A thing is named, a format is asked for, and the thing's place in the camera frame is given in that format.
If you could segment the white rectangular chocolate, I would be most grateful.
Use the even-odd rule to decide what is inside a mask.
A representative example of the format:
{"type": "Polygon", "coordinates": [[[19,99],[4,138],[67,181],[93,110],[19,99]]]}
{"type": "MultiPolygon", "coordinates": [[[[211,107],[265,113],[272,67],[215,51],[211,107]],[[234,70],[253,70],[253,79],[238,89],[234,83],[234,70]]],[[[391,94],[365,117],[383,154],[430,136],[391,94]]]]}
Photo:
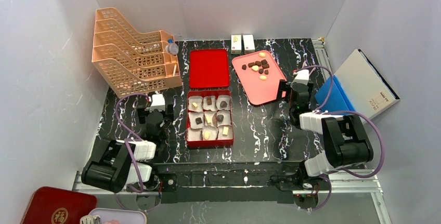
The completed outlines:
{"type": "Polygon", "coordinates": [[[224,127],[224,128],[223,128],[223,135],[224,135],[224,136],[227,136],[228,133],[229,133],[229,128],[228,128],[228,127],[224,127]]]}

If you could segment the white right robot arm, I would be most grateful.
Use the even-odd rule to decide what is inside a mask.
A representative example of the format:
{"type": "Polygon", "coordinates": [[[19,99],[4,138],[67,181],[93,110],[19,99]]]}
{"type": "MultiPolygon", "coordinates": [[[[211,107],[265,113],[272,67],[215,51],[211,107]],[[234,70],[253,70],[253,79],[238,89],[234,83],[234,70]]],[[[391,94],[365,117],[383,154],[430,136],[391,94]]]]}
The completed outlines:
{"type": "Polygon", "coordinates": [[[298,129],[322,135],[324,150],[300,162],[290,178],[298,187],[305,183],[315,186],[321,175],[373,159],[373,148],[360,117],[350,113],[331,115],[312,111],[309,108],[312,86],[311,82],[280,80],[277,89],[277,99],[289,103],[290,123],[298,129]]]}

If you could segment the red chocolate box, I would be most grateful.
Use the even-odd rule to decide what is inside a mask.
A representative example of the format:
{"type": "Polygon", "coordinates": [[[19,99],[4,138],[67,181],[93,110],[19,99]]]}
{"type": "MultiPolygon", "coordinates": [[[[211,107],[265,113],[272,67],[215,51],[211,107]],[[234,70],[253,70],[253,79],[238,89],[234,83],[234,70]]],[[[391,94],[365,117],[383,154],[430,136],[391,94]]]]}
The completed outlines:
{"type": "Polygon", "coordinates": [[[234,143],[234,128],[231,114],[231,93],[229,90],[193,90],[188,93],[187,110],[187,145],[190,148],[212,148],[219,146],[231,146],[234,143]],[[207,105],[207,98],[212,98],[212,104],[207,105]],[[226,108],[221,108],[220,103],[227,102],[226,108]],[[224,116],[223,122],[216,119],[218,114],[224,116]],[[212,117],[212,123],[208,124],[206,117],[212,117]],[[197,124],[197,118],[202,119],[202,124],[197,124]],[[229,133],[223,135],[223,128],[228,127],[229,133]],[[204,133],[210,133],[209,139],[204,138],[204,133]]]}

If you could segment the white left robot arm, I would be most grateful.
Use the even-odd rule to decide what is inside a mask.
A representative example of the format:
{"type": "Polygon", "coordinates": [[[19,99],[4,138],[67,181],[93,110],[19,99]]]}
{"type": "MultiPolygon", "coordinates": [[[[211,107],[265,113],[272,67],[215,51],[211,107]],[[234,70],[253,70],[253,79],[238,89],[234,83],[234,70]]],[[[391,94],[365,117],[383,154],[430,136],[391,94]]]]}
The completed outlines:
{"type": "Polygon", "coordinates": [[[81,182],[118,193],[128,185],[150,180],[152,160],[159,145],[166,140],[166,124],[174,116],[172,104],[137,109],[139,122],[145,126],[142,139],[99,140],[81,173],[81,182]]]}

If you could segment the red tin lid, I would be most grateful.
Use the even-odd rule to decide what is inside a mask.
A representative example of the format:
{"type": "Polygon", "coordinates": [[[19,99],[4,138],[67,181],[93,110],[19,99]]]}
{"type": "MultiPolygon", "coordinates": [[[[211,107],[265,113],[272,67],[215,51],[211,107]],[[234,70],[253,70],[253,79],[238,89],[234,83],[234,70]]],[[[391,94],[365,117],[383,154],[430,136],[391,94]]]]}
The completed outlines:
{"type": "Polygon", "coordinates": [[[223,88],[230,85],[228,53],[224,49],[192,50],[189,57],[189,86],[192,89],[223,88]]]}

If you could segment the pink plastic tray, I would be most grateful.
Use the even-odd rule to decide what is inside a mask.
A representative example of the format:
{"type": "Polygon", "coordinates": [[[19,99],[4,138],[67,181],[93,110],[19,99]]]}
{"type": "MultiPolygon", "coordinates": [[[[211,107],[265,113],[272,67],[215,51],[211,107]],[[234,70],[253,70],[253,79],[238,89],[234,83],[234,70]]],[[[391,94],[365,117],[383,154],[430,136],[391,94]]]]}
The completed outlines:
{"type": "Polygon", "coordinates": [[[236,75],[243,86],[250,104],[255,106],[276,100],[279,80],[286,80],[285,75],[280,70],[272,54],[266,50],[235,57],[232,59],[232,66],[236,71],[236,75]],[[264,52],[266,57],[261,58],[258,55],[259,52],[264,52]],[[249,64],[257,61],[261,62],[262,60],[266,60],[269,65],[268,68],[264,69],[269,71],[269,74],[266,75],[267,80],[265,81],[260,80],[260,76],[265,75],[264,72],[259,73],[259,71],[253,71],[251,67],[249,67],[249,64]],[[244,64],[247,66],[246,70],[242,69],[242,65],[244,64]]]}

